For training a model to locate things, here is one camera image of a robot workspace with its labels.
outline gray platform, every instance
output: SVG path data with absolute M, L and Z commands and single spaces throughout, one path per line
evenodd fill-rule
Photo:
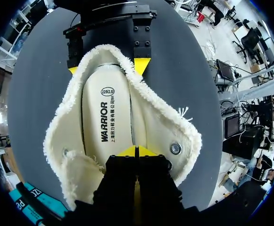
M 200 210 L 209 204 L 218 177 L 222 128 L 218 97 L 205 57 L 187 24 L 163 0 L 150 2 L 158 16 L 151 25 L 152 60 L 147 84 L 173 108 L 188 106 L 185 117 L 202 134 L 203 148 L 187 179 L 180 185 L 184 206 Z M 71 79 L 63 30 L 75 13 L 57 9 L 42 19 L 26 40 L 9 87 L 8 124 L 18 167 L 26 181 L 64 201 L 58 178 L 42 152 L 46 129 Z M 88 32 L 85 52 L 113 44 L 133 58 L 132 21 Z

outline black cable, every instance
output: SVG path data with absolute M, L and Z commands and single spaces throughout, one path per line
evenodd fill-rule
M 258 77 L 261 78 L 261 79 L 263 79 L 263 80 L 265 80 L 265 79 L 272 80 L 270 78 L 266 78 L 266 77 L 263 77 L 263 76 L 258 76 Z
M 71 22 L 71 25 L 70 25 L 70 27 L 72 27 L 72 23 L 74 22 L 74 20 L 75 20 L 75 18 L 78 16 L 78 13 L 76 14 L 76 16 L 74 16 L 74 18 L 73 18 L 73 20 L 72 20 L 72 22 Z
M 233 104 L 233 102 L 230 101 L 230 100 L 224 100 L 224 101 L 221 103 L 221 105 L 223 105 L 223 103 L 225 103 L 225 102 L 229 102 L 229 103 Z

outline white floor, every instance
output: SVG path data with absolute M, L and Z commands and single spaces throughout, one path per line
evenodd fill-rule
M 236 44 L 232 43 L 233 40 L 236 42 L 238 41 L 232 32 L 233 26 L 233 21 L 227 21 L 224 19 L 216 29 L 213 29 L 207 21 L 203 21 L 199 28 L 191 24 L 189 25 L 198 43 L 200 44 L 205 57 L 208 60 L 219 59 L 223 62 L 228 64 L 231 63 L 232 65 L 250 72 L 250 63 L 248 62 L 247 64 L 244 64 L 242 55 L 236 53 L 238 50 Z M 249 75 L 247 72 L 239 69 L 237 69 L 237 72 L 240 73 L 241 76 Z M 253 87 L 251 79 L 243 80 L 239 85 L 239 91 L 249 89 L 251 87 Z M 223 153 L 216 188 L 209 206 L 215 204 L 216 201 L 221 201 L 224 197 L 226 197 L 226 195 L 229 194 L 224 187 L 218 187 L 218 185 L 232 165 L 233 163 L 230 160 L 229 154 Z M 237 168 L 237 170 L 231 173 L 229 177 L 234 182 L 237 182 L 242 171 L 243 170 L 241 168 Z
M 234 27 L 234 22 L 232 20 L 227 21 L 222 19 L 216 29 L 213 29 L 209 22 L 205 20 L 200 23 L 199 28 L 192 24 L 190 24 L 189 27 L 208 60 L 219 59 L 227 64 L 231 63 L 232 65 L 250 72 L 249 59 L 247 64 L 244 64 L 242 53 L 237 54 L 236 51 L 238 51 L 239 48 L 236 44 L 232 43 L 233 40 L 238 42 L 232 32 Z M 239 69 L 237 69 L 237 72 L 240 73 L 241 76 L 249 75 L 249 73 Z M 252 86 L 253 83 L 251 79 L 243 80 L 239 85 L 239 90 L 249 89 Z

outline cable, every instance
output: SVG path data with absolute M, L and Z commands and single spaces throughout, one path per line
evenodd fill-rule
M 257 179 L 255 179 L 255 178 L 253 178 L 252 176 L 250 176 L 250 175 L 248 175 L 248 174 L 246 174 L 248 177 L 251 177 L 252 179 L 254 179 L 254 180 L 257 180 Z
M 223 103 L 225 103 L 225 102 L 229 102 L 229 103 L 233 104 L 233 102 L 230 101 L 230 100 L 224 100 L 224 101 L 221 103 L 221 105 L 222 105 Z
M 174 0 L 174 2 L 175 3 L 177 3 L 177 4 L 186 4 L 186 3 L 188 3 L 188 2 L 191 2 L 191 0 L 187 0 L 187 1 L 185 1 L 185 2 L 179 2 L 179 1 L 177 1 L 177 0 Z
M 76 14 L 76 16 L 74 16 L 74 18 L 73 18 L 73 20 L 72 20 L 72 22 L 71 22 L 71 25 L 70 25 L 70 27 L 72 27 L 72 23 L 74 22 L 74 20 L 75 20 L 75 18 L 78 16 L 78 13 Z
M 268 141 L 271 143 L 271 144 L 274 144 L 274 142 L 271 142 L 270 138 L 269 138 L 269 135 L 266 136 L 266 138 L 268 139 Z

